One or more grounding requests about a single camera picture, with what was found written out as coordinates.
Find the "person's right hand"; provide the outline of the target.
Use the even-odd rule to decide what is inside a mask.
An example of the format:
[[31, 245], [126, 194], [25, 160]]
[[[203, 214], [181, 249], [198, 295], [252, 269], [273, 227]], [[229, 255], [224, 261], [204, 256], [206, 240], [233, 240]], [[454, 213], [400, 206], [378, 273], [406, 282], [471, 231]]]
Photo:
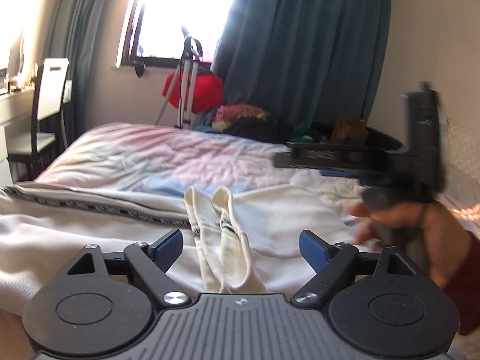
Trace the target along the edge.
[[440, 288], [448, 284], [470, 252], [470, 233], [439, 202], [401, 202], [383, 211], [369, 211], [363, 202], [358, 202], [351, 206], [350, 214], [367, 219], [355, 234], [358, 245], [375, 238], [375, 224], [395, 230], [410, 227], [422, 230], [430, 277]]

